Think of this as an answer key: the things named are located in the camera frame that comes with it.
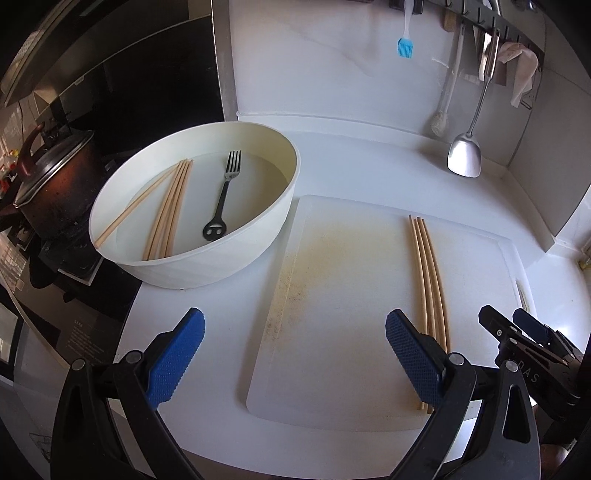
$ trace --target cutting board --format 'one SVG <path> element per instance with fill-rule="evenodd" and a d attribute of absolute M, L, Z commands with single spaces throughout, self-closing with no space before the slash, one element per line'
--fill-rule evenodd
<path fill-rule="evenodd" d="M 385 336 L 402 309 L 418 327 L 421 289 L 408 215 L 378 205 L 299 200 L 248 392 L 259 418 L 325 430 L 422 428 L 426 410 Z M 533 305 L 513 243 L 426 219 L 447 302 L 453 351 L 494 367 L 497 341 L 478 323 L 493 305 L 510 317 Z M 478 405 L 469 408 L 474 418 Z"/>

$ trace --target chopsticks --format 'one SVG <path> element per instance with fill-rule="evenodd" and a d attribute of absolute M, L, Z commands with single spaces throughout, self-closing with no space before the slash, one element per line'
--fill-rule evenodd
<path fill-rule="evenodd" d="M 193 166 L 193 160 L 181 160 L 174 167 L 169 168 L 150 185 L 146 191 L 138 196 L 96 239 L 95 248 L 99 248 L 109 235 L 171 174 L 173 179 L 168 185 L 160 208 L 152 224 L 150 234 L 142 256 L 143 260 L 170 257 L 173 252 L 174 236 L 176 234 L 178 217 L 183 205 L 183 198 L 187 190 L 187 181 Z"/>
<path fill-rule="evenodd" d="M 172 255 L 180 208 L 183 204 L 192 166 L 193 160 L 183 160 L 177 163 L 174 169 L 174 177 L 168 186 L 152 224 L 142 257 L 143 260 L 154 260 Z"/>
<path fill-rule="evenodd" d="M 431 236 L 423 218 L 413 219 L 411 215 L 408 218 L 413 233 L 419 277 L 423 284 L 423 289 L 421 289 L 421 327 L 423 331 L 421 333 L 431 335 L 445 350 L 445 353 L 449 353 L 450 338 L 447 310 Z M 418 409 L 424 410 L 424 408 L 424 402 L 420 402 Z M 431 405 L 429 405 L 427 412 L 429 414 L 433 412 Z"/>
<path fill-rule="evenodd" d="M 149 188 L 146 189 L 145 192 L 142 193 L 139 197 L 137 197 L 123 212 L 115 219 L 113 222 L 106 228 L 106 230 L 96 239 L 95 241 L 95 248 L 99 248 L 105 240 L 109 238 L 109 235 L 112 234 L 115 229 L 127 218 L 127 216 L 134 211 L 134 209 L 145 200 L 145 198 L 152 193 L 158 185 L 160 185 L 172 172 L 174 171 L 173 168 L 169 168 L 165 171 L 162 175 L 159 176 L 156 181 L 150 185 Z"/>

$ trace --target metal spatula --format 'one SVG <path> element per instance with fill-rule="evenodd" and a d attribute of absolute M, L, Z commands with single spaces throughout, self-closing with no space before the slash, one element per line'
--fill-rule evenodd
<path fill-rule="evenodd" d="M 478 115 L 482 109 L 482 102 L 486 95 L 486 90 L 495 73 L 496 56 L 499 50 L 499 31 L 494 30 L 492 34 L 491 47 L 489 50 L 488 60 L 486 62 L 485 80 L 482 86 L 482 93 L 480 100 L 476 107 L 476 113 L 472 119 L 472 123 L 468 132 L 458 135 L 452 142 L 447 155 L 447 168 L 452 172 L 462 175 L 464 177 L 477 177 L 480 175 L 482 165 L 482 156 L 480 154 L 480 145 L 473 136 L 473 130 L 478 120 Z"/>

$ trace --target white bowl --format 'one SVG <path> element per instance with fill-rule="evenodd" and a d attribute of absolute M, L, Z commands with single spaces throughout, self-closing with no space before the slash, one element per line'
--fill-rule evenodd
<path fill-rule="evenodd" d="M 228 233 L 207 243 L 201 231 L 213 217 L 231 150 L 241 150 L 243 162 L 240 175 L 230 183 L 222 215 Z M 300 172 L 295 146 L 278 131 L 263 125 L 221 122 L 176 132 L 136 153 L 105 183 L 90 213 L 93 243 L 156 177 L 184 158 L 193 158 L 194 164 L 173 256 L 142 260 L 150 227 L 169 180 L 154 190 L 98 249 L 101 255 L 134 277 L 164 288 L 207 285 L 236 273 L 259 257 L 285 222 Z M 276 173 L 260 175 L 261 164 Z M 261 183 L 261 176 L 267 183 Z M 261 195 L 261 190 L 265 193 L 269 189 L 270 194 Z"/>

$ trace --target black fork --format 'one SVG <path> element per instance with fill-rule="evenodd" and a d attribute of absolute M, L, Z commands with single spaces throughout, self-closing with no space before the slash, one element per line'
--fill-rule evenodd
<path fill-rule="evenodd" d="M 226 195 L 228 193 L 228 185 L 230 185 L 230 180 L 238 177 L 238 174 L 240 173 L 241 157 L 241 150 L 231 151 L 228 155 L 226 173 L 224 174 L 224 178 L 226 179 L 226 181 L 223 184 L 220 199 L 217 202 L 216 213 L 210 220 L 210 222 L 208 222 L 207 225 L 203 227 L 203 237 L 205 238 L 205 240 L 209 240 L 210 242 L 220 239 L 221 237 L 226 235 L 226 230 L 228 230 L 228 227 L 226 227 L 226 224 L 222 220 L 223 204 L 226 201 Z"/>

